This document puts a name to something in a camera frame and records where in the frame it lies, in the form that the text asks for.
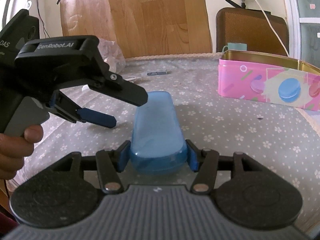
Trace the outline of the person's left hand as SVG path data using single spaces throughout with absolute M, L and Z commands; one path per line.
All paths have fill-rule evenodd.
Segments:
M 24 158 L 32 155 L 34 145 L 43 138 L 41 125 L 28 127 L 22 137 L 10 137 L 1 133 L 1 179 L 10 180 L 24 166 Z

